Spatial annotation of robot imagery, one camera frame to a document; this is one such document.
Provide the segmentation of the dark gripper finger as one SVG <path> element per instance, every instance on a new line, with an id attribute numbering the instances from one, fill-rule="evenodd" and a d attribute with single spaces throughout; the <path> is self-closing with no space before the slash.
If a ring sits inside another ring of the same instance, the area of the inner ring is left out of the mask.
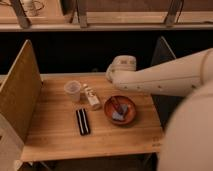
<path id="1" fill-rule="evenodd" d="M 110 98 L 110 100 L 111 100 L 111 103 L 112 103 L 114 109 L 115 109 L 117 112 L 121 112 L 120 104 L 119 104 L 118 100 L 116 99 L 116 97 L 112 96 L 112 97 Z"/>

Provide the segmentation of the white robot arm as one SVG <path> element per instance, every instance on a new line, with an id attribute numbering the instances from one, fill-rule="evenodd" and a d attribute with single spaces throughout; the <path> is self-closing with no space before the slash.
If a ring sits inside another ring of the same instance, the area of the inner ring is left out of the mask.
<path id="1" fill-rule="evenodd" d="M 213 48 L 202 50 L 146 69 L 136 69 L 136 58 L 116 56 L 106 70 L 106 79 L 117 89 L 156 95 L 186 97 L 210 104 L 213 100 Z"/>

